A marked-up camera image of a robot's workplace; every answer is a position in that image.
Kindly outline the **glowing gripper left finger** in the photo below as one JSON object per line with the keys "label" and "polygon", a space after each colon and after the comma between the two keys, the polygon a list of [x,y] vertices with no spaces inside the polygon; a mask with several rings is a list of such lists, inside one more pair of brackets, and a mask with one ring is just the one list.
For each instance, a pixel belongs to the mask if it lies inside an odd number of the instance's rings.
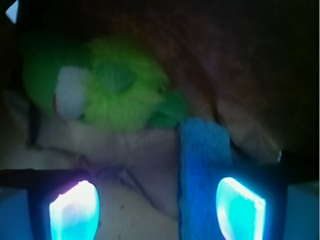
{"label": "glowing gripper left finger", "polygon": [[99,219],[99,193],[86,170],[0,172],[2,240],[93,240]]}

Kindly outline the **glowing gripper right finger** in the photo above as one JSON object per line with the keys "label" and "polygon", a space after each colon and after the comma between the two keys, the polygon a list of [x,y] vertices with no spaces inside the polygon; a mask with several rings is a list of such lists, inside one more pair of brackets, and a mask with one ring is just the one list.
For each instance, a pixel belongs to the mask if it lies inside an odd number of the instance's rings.
{"label": "glowing gripper right finger", "polygon": [[309,166],[217,170],[215,207],[226,240],[318,240],[319,171]]}

